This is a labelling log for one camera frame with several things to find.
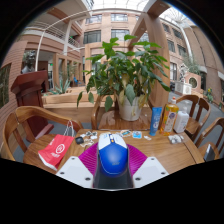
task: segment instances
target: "pink mat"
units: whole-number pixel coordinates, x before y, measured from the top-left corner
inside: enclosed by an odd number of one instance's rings
[[[98,143],[90,146],[85,152],[83,152],[79,159],[85,165],[85,167],[92,173],[94,176],[97,168],[97,146]],[[131,176],[141,167],[141,165],[147,159],[147,156],[140,152],[137,148],[132,145],[128,145],[129,148],[129,170]]]
[[[93,176],[95,175],[97,168],[97,146],[98,142],[90,146],[79,156],[79,159]]]
[[[131,176],[141,167],[147,159],[147,156],[132,145],[127,144],[129,148],[129,170]]]

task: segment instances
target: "white flower pot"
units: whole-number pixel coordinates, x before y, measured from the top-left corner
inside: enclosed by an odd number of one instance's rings
[[[135,99],[133,100],[132,106],[131,106],[131,104],[128,101],[126,96],[124,98],[123,105],[120,104],[118,97],[117,97],[117,101],[118,101],[118,105],[119,105],[119,113],[123,120],[126,120],[126,121],[138,120],[138,118],[141,114],[141,110],[142,110],[142,109],[139,109],[139,107],[138,107],[138,99],[139,99],[139,97],[135,97]]]

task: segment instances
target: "railing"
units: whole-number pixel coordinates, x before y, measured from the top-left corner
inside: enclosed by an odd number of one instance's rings
[[[35,22],[30,23],[25,28],[25,30],[39,30],[39,31],[43,32],[49,26],[50,25],[47,24],[47,23],[35,21]],[[52,26],[52,27],[48,28],[47,30],[45,30],[45,33],[48,33],[48,34],[50,34],[52,36],[55,36],[55,37],[65,41],[65,35],[66,34],[63,31],[59,30],[58,28],[56,28],[54,26]],[[71,37],[69,37],[68,43],[73,45],[76,48],[80,47],[80,44],[77,41],[75,41],[74,39],[72,39]]]

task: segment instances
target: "white bottle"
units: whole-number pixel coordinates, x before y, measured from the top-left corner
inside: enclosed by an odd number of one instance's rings
[[[176,122],[173,128],[176,133],[184,132],[187,127],[188,120],[189,115],[187,114],[187,107],[184,107],[183,111],[179,111],[177,114]]]

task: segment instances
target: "wooden chair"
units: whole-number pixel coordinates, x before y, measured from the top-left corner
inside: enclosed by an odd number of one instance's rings
[[[103,114],[99,127],[97,128],[97,117],[100,109],[101,102],[104,96],[98,96],[91,115],[92,129],[94,130],[149,130],[151,123],[151,116],[140,115],[136,121],[125,121],[120,118],[119,106],[117,100],[115,101],[114,110],[108,111]],[[153,104],[148,101],[150,108],[152,109]]]
[[[200,146],[200,144],[202,143],[202,141],[211,133],[211,131],[217,127],[217,126],[221,126],[222,127],[222,131],[220,133],[220,136],[218,138],[218,141],[216,144],[214,144],[213,142],[207,142],[205,143],[204,145]],[[208,145],[210,144],[211,147],[214,149],[214,152],[215,152],[215,159],[219,159],[219,156],[220,156],[220,153],[222,152],[223,150],[223,147],[224,147],[224,142],[220,148],[220,151],[218,149],[218,146],[222,140],[222,137],[223,137],[223,134],[224,134],[224,118],[222,117],[218,117],[216,118],[216,120],[208,127],[206,128],[202,134],[200,135],[200,137],[198,138],[197,142],[196,142],[196,146],[198,148],[198,150],[200,151],[201,155],[204,157],[205,155],[205,152],[208,148]]]
[[[33,107],[33,106],[21,106],[18,107],[15,111],[15,113],[11,113],[6,122],[3,129],[3,142],[4,142],[4,148],[6,150],[6,159],[10,159],[12,161],[15,161],[15,158],[13,157],[13,153],[10,150],[9,147],[9,137],[11,134],[14,134],[16,141],[18,142],[19,146],[24,152],[23,162],[26,164],[37,166],[43,170],[46,170],[50,173],[56,173],[56,171],[48,168],[43,164],[43,162],[40,160],[38,151],[36,150],[36,145],[43,144],[43,148],[46,147],[46,143],[50,143],[52,140],[54,134],[48,134],[41,137],[41,140],[35,139],[29,124],[27,122],[27,119],[33,117],[33,116],[40,116],[44,117],[47,120],[55,121],[63,125],[67,125],[69,120],[72,120],[67,117],[63,117],[60,115],[57,115],[53,112],[47,111],[44,108],[41,107]],[[19,126],[19,123],[23,124],[24,130],[26,132],[26,135],[29,135],[31,139],[31,144],[26,147],[25,143],[23,142],[17,128]],[[78,132],[80,129],[83,128],[82,124],[79,121],[72,121],[73,129]]]
[[[197,137],[198,133],[200,132],[201,128],[203,127],[203,125],[207,121],[207,119],[210,115],[210,112],[211,112],[211,108],[210,108],[210,105],[207,103],[206,100],[204,100],[203,98],[199,98],[196,95],[181,96],[176,100],[176,102],[180,103],[183,100],[189,100],[189,101],[192,102],[192,106],[191,106],[191,110],[190,110],[190,114],[189,114],[189,120],[188,120],[185,132],[191,138],[191,140],[194,141],[195,138]],[[195,106],[197,104],[199,105],[199,109],[198,109],[196,119],[194,119],[193,115],[194,115],[194,111],[195,111]],[[207,113],[204,116],[203,120],[201,122],[199,122],[199,119],[201,117],[202,109],[207,110]]]

